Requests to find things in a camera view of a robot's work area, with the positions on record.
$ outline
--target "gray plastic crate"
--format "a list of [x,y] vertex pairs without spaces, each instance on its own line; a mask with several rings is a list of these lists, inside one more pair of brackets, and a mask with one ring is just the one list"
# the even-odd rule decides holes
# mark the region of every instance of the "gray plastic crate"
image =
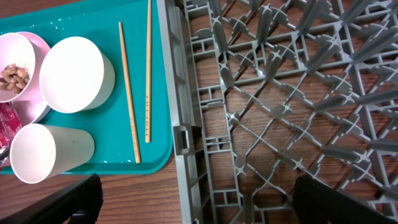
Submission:
[[[258,223],[265,223],[264,212],[289,209],[292,201],[291,192],[272,182],[277,166],[288,165],[291,169],[300,170],[322,182],[318,174],[320,169],[324,169],[321,162],[325,157],[338,159],[351,169],[349,175],[335,187],[336,190],[349,195],[344,190],[349,183],[367,179],[379,187],[380,194],[376,200],[363,202],[371,208],[381,204],[385,216],[398,220],[398,175],[388,176],[382,159],[382,156],[386,155],[397,159],[398,152],[398,141],[384,139],[398,125],[398,106],[394,101],[398,99],[398,1],[356,0],[346,10],[343,9],[342,0],[286,0],[280,7],[263,4],[260,0],[238,1],[245,5],[246,11],[239,18],[223,16],[230,4],[234,4],[232,0],[226,0],[223,5],[219,0],[157,0],[183,223],[219,223],[216,208],[226,207],[239,208],[233,214],[231,223],[239,218],[244,223],[255,223],[256,212],[261,214],[261,221],[258,220]],[[303,11],[297,26],[293,25],[286,15],[291,7]],[[259,15],[256,34],[248,29],[248,18],[254,13]],[[197,35],[192,36],[189,20],[204,15],[209,17],[210,28],[198,30]],[[315,19],[321,19],[324,24],[313,26]],[[379,19],[380,23],[371,23],[375,19]],[[370,23],[365,26],[357,25],[365,22]],[[229,39],[226,38],[223,25],[230,26],[233,30]],[[271,36],[277,26],[284,26],[290,32]],[[314,35],[326,30],[328,34]],[[238,35],[246,35],[252,41],[236,44],[234,39]],[[352,37],[364,41],[363,46],[357,51],[354,50]],[[319,45],[312,57],[308,56],[305,39]],[[290,44],[275,44],[283,40],[288,40]],[[300,43],[302,48],[298,48],[296,43]],[[207,50],[206,46],[209,45],[214,45],[214,49]],[[220,84],[199,88],[196,62],[214,56]],[[335,57],[336,60],[330,62],[331,57]],[[229,66],[232,59],[240,61],[236,73],[232,73]],[[277,72],[285,60],[292,62],[294,69]],[[322,70],[330,68],[343,68],[343,73],[322,73]],[[254,70],[256,76],[240,80],[246,69]],[[364,89],[361,80],[363,72],[371,72],[378,76],[378,81],[368,91]],[[279,81],[281,78],[292,76],[301,76],[295,86]],[[307,77],[328,86],[328,93],[324,99],[314,103],[299,89]],[[252,83],[259,83],[259,87],[253,93],[241,88]],[[393,87],[378,91],[377,89],[385,83],[390,83]],[[266,85],[276,86],[286,92],[288,97],[278,106],[267,107],[258,99]],[[221,90],[221,97],[213,95],[216,90]],[[247,99],[241,111],[229,111],[226,106],[226,96],[231,90],[237,91]],[[210,99],[201,100],[202,93],[208,93]],[[310,116],[300,125],[286,119],[295,113],[290,107],[290,100],[293,99],[312,110]],[[241,121],[252,104],[262,108],[272,117],[260,135]],[[331,113],[332,110],[348,105],[354,105],[355,109],[347,117]],[[224,110],[227,135],[207,136],[202,112],[211,108]],[[370,113],[373,111],[391,121],[380,133],[376,132],[371,119]],[[316,115],[323,116],[340,127],[328,144],[322,144],[308,131]],[[295,132],[295,136],[283,148],[275,147],[263,138],[275,120],[281,121]],[[240,156],[232,144],[231,136],[235,127],[243,128],[256,138],[251,147],[244,149],[246,153]],[[339,138],[347,134],[365,142],[367,149],[336,144]],[[289,150],[300,139],[306,139],[322,151],[310,167],[305,167],[303,158]],[[203,145],[198,146],[197,141],[202,141]],[[247,161],[248,155],[258,142],[263,142],[278,157],[267,172],[257,170]],[[233,189],[213,187],[210,157],[221,152],[231,154],[235,181]],[[204,154],[206,169],[197,164],[198,154]],[[258,187],[251,195],[244,195],[239,189],[238,175],[246,175],[248,170],[258,175],[264,185]],[[208,180],[208,186],[201,187],[200,182],[204,178]],[[285,195],[286,201],[266,207],[256,205],[253,197],[264,187],[278,190]],[[223,195],[223,203],[216,202],[215,194]],[[229,202],[227,194],[236,194],[237,202]]]

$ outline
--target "pink saucer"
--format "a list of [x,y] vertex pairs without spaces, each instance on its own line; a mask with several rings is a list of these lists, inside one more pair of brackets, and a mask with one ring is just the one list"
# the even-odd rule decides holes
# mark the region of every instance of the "pink saucer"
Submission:
[[[18,32],[30,40],[35,50],[36,58],[41,62],[36,66],[42,66],[44,57],[50,50],[49,45],[38,35],[31,32]],[[18,117],[23,126],[40,121],[51,110],[42,96],[29,101],[15,101],[12,106],[17,111]]]

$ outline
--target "wooden chopstick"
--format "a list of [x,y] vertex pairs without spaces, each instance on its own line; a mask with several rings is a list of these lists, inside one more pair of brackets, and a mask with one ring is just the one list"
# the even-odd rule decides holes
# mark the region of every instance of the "wooden chopstick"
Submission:
[[119,35],[120,35],[120,48],[122,50],[124,82],[126,83],[127,103],[129,105],[132,143],[134,145],[134,155],[136,157],[136,163],[138,164],[138,163],[141,163],[141,157],[139,154],[137,126],[136,126],[136,119],[134,116],[134,105],[132,103],[132,96],[131,96],[129,65],[127,64],[126,46],[124,44],[124,34],[123,34],[123,27],[122,27],[121,22],[119,22]]
[[145,142],[150,142],[150,121],[151,121],[151,56],[152,56],[152,10],[151,0],[148,0],[148,24],[147,24],[147,91],[146,91],[146,113],[145,113]]

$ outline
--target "tray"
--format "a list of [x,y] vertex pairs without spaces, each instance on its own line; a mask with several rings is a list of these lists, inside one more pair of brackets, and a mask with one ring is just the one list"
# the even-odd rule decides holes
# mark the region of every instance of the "tray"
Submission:
[[[66,174],[150,174],[159,170],[172,152],[172,132],[157,5],[152,4],[152,142],[145,143],[147,0],[90,0],[0,20],[0,34],[29,31],[50,46],[71,36],[92,40],[112,62],[114,90],[100,107],[75,114],[52,110],[43,124],[88,131],[96,151],[90,161]],[[124,27],[131,88],[142,163],[134,162],[127,96],[119,43],[118,22]],[[10,167],[2,174],[11,174]]]

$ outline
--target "snack wrapper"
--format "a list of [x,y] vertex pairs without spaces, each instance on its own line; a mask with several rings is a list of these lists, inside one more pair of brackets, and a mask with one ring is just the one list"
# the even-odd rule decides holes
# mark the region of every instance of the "snack wrapper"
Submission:
[[22,123],[10,103],[0,103],[0,167],[9,166],[9,151]]

